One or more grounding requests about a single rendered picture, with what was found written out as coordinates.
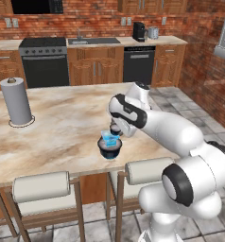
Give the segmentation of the small dark yogurt container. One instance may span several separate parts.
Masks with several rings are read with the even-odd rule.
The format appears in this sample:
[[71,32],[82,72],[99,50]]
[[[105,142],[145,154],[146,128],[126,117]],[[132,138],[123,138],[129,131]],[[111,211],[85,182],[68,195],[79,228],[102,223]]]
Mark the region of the small dark yogurt container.
[[112,135],[118,135],[120,131],[121,129],[116,124],[110,125],[110,132]]

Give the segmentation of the black microwave oven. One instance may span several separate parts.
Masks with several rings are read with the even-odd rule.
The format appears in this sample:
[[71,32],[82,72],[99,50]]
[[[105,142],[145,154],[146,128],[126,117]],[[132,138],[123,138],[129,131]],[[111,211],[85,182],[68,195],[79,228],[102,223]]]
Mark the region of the black microwave oven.
[[14,14],[62,14],[62,0],[10,0]]

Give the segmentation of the blue yogurt container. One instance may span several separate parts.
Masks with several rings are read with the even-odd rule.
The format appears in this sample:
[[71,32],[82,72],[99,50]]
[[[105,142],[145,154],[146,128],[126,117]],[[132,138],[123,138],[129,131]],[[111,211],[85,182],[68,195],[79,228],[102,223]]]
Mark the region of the blue yogurt container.
[[101,136],[106,144],[106,147],[113,147],[116,145],[116,141],[119,139],[118,135],[113,135],[109,130],[101,131]]

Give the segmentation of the wooden base cupboard with drawer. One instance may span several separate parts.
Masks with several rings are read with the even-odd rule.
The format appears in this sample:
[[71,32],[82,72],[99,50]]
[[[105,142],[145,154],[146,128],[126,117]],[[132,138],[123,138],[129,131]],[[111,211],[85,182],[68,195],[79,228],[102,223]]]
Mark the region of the wooden base cupboard with drawer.
[[152,87],[178,86],[184,52],[184,44],[156,46],[151,81]]
[[25,79],[18,50],[0,50],[0,81],[5,78]]

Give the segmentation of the silver toaster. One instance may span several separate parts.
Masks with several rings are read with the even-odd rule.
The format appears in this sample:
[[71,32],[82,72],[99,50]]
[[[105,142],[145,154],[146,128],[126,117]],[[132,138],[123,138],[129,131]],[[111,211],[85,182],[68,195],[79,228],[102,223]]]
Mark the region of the silver toaster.
[[159,28],[156,26],[151,26],[148,29],[147,35],[152,40],[158,39],[159,38]]

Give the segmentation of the black dishwasher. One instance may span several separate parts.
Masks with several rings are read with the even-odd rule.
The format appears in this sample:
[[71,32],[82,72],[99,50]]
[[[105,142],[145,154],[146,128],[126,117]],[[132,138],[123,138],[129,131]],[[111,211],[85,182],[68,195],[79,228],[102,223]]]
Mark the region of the black dishwasher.
[[146,85],[151,83],[155,49],[153,45],[124,48],[124,82],[140,81]]

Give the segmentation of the black coffee machine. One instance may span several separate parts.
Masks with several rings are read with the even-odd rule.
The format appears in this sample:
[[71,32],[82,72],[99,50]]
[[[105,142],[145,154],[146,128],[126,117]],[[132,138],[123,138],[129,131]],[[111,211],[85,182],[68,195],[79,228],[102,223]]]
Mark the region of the black coffee machine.
[[133,23],[133,32],[132,32],[132,38],[140,43],[143,43],[145,38],[146,28],[145,24],[141,22],[134,22]]

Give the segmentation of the wooden stool with white cushion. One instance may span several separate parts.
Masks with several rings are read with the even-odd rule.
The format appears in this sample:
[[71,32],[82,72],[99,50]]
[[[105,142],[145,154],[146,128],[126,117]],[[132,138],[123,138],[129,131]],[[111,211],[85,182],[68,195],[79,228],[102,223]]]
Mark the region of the wooden stool with white cushion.
[[139,209],[138,193],[140,189],[153,182],[159,182],[163,170],[173,163],[171,158],[147,159],[128,162],[123,171],[107,173],[106,217],[111,218],[110,190],[112,190],[116,206],[115,242],[121,242],[122,213]]
[[27,230],[78,221],[80,242],[85,242],[79,177],[60,171],[16,178],[5,195],[21,236],[31,242]]

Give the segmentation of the grey paper towel roll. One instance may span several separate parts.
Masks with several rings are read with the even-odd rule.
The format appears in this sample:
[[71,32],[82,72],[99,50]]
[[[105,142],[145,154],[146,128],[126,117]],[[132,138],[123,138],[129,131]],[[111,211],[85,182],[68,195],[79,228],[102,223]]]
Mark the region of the grey paper towel roll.
[[31,113],[24,80],[6,78],[0,82],[0,86],[9,112],[9,125],[23,128],[32,124],[35,117]]

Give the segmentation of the wooden sink cupboard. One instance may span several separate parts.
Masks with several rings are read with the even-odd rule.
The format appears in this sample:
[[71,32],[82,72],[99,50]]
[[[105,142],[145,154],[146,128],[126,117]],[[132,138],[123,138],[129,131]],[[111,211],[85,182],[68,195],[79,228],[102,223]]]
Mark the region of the wooden sink cupboard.
[[122,82],[123,46],[68,48],[67,57],[73,86]]

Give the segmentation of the wooden wall cupboard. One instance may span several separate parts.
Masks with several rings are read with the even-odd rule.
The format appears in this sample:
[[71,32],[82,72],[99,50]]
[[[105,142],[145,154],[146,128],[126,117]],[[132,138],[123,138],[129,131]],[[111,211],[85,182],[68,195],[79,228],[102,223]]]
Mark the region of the wooden wall cupboard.
[[0,14],[12,13],[12,5],[10,0],[0,0]]

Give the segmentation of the wooden wall cupboards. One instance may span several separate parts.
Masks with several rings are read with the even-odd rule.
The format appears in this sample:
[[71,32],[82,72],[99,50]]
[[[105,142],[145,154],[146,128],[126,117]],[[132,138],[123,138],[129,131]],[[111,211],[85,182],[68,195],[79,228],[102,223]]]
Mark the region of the wooden wall cupboards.
[[187,0],[118,0],[118,10],[122,13],[185,13]]

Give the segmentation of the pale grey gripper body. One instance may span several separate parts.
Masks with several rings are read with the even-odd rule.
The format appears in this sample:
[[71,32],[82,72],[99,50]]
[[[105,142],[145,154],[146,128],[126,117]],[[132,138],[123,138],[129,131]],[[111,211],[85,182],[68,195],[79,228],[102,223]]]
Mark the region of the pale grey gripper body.
[[125,118],[114,117],[112,120],[121,129],[123,134],[127,137],[133,136],[137,131],[137,128],[130,124]]

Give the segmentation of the black and silver stove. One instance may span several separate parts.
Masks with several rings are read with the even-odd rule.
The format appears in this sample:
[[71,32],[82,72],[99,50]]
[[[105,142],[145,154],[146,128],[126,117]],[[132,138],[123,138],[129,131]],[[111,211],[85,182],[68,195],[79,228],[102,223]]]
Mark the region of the black and silver stove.
[[19,52],[28,88],[70,84],[64,37],[24,38]]

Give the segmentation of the steel sink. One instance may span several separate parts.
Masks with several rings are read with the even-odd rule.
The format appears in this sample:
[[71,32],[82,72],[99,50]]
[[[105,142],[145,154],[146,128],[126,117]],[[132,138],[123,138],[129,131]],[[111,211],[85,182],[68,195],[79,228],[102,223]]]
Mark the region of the steel sink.
[[120,43],[116,38],[68,39],[69,45]]

